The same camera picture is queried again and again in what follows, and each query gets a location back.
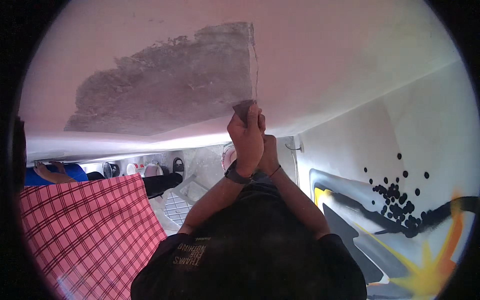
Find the pink plaid cloth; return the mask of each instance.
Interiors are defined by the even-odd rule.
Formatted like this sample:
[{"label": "pink plaid cloth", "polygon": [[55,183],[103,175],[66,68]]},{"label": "pink plaid cloth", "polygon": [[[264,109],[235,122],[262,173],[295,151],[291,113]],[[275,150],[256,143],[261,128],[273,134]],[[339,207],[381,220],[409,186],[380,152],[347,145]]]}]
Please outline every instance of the pink plaid cloth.
[{"label": "pink plaid cloth", "polygon": [[27,187],[21,198],[28,245],[63,299],[129,299],[167,237],[139,174]]}]

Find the bracelet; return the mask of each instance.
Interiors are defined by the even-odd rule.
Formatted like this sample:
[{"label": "bracelet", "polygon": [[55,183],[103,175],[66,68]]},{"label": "bracelet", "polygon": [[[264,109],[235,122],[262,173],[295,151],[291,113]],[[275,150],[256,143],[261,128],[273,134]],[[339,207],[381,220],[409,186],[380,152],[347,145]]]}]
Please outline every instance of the bracelet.
[{"label": "bracelet", "polygon": [[282,165],[278,164],[278,168],[276,168],[276,170],[269,177],[272,177],[278,170],[280,170],[281,167]]}]

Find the wristwatch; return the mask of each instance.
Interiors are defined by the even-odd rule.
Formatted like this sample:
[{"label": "wristwatch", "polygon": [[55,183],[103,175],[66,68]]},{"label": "wristwatch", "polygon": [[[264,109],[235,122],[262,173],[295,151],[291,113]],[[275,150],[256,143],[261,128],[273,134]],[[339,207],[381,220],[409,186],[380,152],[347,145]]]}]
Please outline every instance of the wristwatch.
[{"label": "wristwatch", "polygon": [[237,171],[235,170],[236,166],[237,166],[237,160],[235,159],[230,165],[230,167],[228,167],[228,169],[225,171],[225,177],[235,183],[249,184],[252,178],[240,176],[240,174],[237,173]]}]

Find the black pants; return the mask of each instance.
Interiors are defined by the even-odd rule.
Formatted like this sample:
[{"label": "black pants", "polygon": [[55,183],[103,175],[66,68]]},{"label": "black pants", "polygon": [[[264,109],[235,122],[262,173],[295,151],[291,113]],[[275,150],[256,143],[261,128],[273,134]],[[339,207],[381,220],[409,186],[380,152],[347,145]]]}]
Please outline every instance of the black pants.
[{"label": "black pants", "polygon": [[[87,173],[88,180],[105,179],[99,172]],[[161,196],[164,191],[174,188],[183,181],[179,173],[170,173],[167,175],[151,176],[142,178],[149,199]]]}]

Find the black sandal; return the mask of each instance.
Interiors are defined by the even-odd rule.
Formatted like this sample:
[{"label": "black sandal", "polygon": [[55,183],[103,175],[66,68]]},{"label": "black sandal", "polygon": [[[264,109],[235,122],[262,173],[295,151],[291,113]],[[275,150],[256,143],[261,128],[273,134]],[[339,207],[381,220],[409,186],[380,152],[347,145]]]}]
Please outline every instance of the black sandal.
[{"label": "black sandal", "polygon": [[185,171],[185,166],[183,164],[182,159],[176,157],[173,159],[173,167],[172,167],[173,172],[184,172]]}]

